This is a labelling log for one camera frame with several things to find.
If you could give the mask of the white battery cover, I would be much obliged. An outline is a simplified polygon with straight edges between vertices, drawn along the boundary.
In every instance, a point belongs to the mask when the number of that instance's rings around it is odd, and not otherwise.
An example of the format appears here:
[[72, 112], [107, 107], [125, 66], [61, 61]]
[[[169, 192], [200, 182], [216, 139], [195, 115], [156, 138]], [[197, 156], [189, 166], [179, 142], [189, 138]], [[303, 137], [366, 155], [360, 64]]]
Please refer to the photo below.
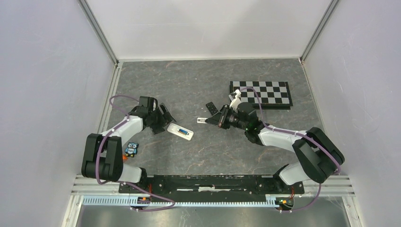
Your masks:
[[207, 118], [197, 118], [197, 123], [206, 123]]

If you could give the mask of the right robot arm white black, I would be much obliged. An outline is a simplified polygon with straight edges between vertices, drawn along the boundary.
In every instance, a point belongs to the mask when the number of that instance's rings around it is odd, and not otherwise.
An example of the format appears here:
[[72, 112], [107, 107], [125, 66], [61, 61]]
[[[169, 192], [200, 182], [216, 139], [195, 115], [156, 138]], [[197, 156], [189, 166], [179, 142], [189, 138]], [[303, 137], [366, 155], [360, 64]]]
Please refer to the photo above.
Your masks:
[[295, 153], [298, 162], [285, 165], [275, 173], [273, 187], [279, 193], [285, 193], [293, 184], [305, 180], [324, 183], [329, 176], [340, 172], [345, 162], [343, 154], [320, 128], [292, 131], [274, 127], [259, 119], [248, 102], [240, 103], [236, 109], [223, 105], [220, 110], [209, 102], [206, 108], [211, 117], [205, 119], [205, 123], [225, 130], [235, 127], [243, 130], [253, 144]]

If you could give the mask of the black remote control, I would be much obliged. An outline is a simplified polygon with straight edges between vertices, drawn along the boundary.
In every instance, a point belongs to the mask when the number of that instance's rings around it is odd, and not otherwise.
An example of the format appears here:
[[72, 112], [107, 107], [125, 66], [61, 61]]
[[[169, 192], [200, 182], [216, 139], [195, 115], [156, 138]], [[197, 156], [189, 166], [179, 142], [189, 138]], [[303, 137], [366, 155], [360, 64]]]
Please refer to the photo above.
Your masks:
[[221, 112], [216, 108], [213, 102], [207, 103], [206, 108], [210, 112], [211, 118], [216, 118], [221, 115]]

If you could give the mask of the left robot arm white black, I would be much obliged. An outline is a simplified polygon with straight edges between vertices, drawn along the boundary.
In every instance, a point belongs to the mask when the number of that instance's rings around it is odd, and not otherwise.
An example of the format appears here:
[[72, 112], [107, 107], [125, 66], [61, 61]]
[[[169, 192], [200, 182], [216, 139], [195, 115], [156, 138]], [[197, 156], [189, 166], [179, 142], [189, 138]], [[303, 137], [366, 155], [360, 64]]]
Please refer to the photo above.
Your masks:
[[153, 97], [140, 96], [137, 102], [117, 125], [102, 133], [88, 135], [81, 166], [84, 177], [96, 179], [99, 184], [129, 182], [139, 193], [148, 188], [144, 170], [123, 162], [123, 146], [146, 128], [153, 134], [164, 132], [174, 118], [166, 106]]

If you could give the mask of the white remote control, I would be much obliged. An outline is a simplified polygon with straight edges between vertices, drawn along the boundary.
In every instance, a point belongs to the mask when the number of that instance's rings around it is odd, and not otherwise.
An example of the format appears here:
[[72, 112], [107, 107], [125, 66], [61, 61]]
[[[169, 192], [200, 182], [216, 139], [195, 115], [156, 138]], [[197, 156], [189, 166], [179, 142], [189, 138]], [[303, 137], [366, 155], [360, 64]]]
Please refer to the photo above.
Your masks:
[[179, 126], [177, 124], [174, 124], [174, 123], [169, 124], [167, 131], [175, 136], [178, 136], [178, 137], [188, 140], [188, 141], [191, 141], [193, 138], [193, 135], [194, 135], [193, 131], [186, 129], [182, 126]]

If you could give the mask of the blue battery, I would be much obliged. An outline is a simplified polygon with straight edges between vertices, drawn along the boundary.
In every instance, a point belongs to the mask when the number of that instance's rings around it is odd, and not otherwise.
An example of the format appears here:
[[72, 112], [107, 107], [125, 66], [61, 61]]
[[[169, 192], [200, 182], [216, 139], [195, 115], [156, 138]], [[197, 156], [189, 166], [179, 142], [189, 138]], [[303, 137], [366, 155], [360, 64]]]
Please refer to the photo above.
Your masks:
[[183, 135], [189, 135], [189, 133], [185, 130], [179, 129], [178, 132]]

